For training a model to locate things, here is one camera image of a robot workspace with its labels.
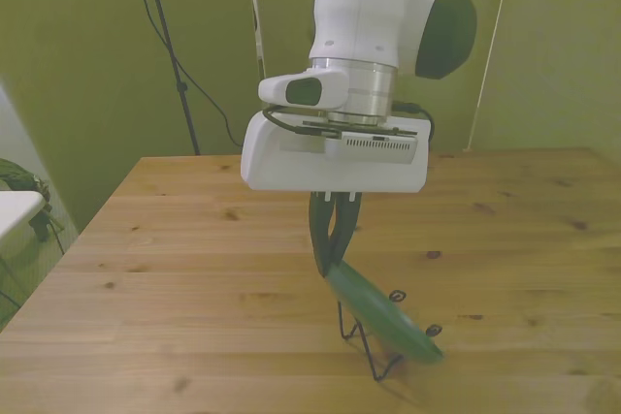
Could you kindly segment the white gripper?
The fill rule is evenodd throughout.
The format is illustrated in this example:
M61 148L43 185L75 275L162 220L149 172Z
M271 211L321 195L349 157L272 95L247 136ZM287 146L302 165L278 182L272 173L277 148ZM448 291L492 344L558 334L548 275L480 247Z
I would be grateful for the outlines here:
M391 116L382 126L408 132L384 136L374 128L339 138L297 135L257 113L248 123L241 162L254 190L310 193L309 227L318 272L343 261L357 227L361 193L415 193L425 184L431 123ZM330 222L336 214L330 234Z

